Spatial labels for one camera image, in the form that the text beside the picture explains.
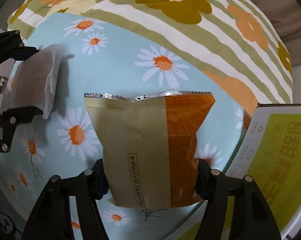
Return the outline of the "green striped floral blanket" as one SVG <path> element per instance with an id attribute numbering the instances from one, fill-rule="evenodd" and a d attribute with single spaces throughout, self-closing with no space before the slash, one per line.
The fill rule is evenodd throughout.
<path id="1" fill-rule="evenodd" d="M 109 22 L 155 42 L 141 50 L 145 78 L 179 85 L 181 57 L 248 113 L 258 103 L 293 101 L 290 55 L 250 0 L 25 0 L 8 17 L 8 28 L 28 39 L 56 12 L 81 16 L 67 33 L 91 33 Z"/>

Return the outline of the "blue daisy tablecloth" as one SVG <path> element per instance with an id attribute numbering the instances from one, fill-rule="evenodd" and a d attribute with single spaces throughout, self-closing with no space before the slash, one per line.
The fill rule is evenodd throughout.
<path id="1" fill-rule="evenodd" d="M 0 154 L 0 209 L 23 230 L 47 179 L 70 177 L 102 156 L 86 107 L 85 93 L 125 98 L 171 90 L 211 92 L 215 104 L 198 131 L 199 155 L 226 170 L 250 123 L 245 109 L 226 91 L 227 78 L 204 73 L 175 54 L 129 30 L 93 20 L 92 31 L 70 32 L 83 16 L 55 13 L 26 44 L 63 50 L 54 107 L 17 128 L 12 150 Z"/>

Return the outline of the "yellow-green cardboard box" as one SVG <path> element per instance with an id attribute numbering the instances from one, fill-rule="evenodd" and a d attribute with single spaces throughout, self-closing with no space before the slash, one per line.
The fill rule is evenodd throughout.
<path id="1" fill-rule="evenodd" d="M 284 239 L 301 217 L 301 104 L 258 105 L 236 156 L 223 174 L 254 179 Z M 207 205 L 203 201 L 170 239 L 195 239 Z M 229 232 L 227 224 L 222 239 L 227 239 Z"/>

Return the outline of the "beige orange snack bag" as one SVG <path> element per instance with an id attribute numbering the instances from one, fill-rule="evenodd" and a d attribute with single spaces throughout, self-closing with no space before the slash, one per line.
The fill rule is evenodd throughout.
<path id="1" fill-rule="evenodd" d="M 168 209 L 194 201 L 197 132 L 214 105 L 209 92 L 162 92 L 133 99 L 87 93 L 103 167 L 119 207 Z"/>

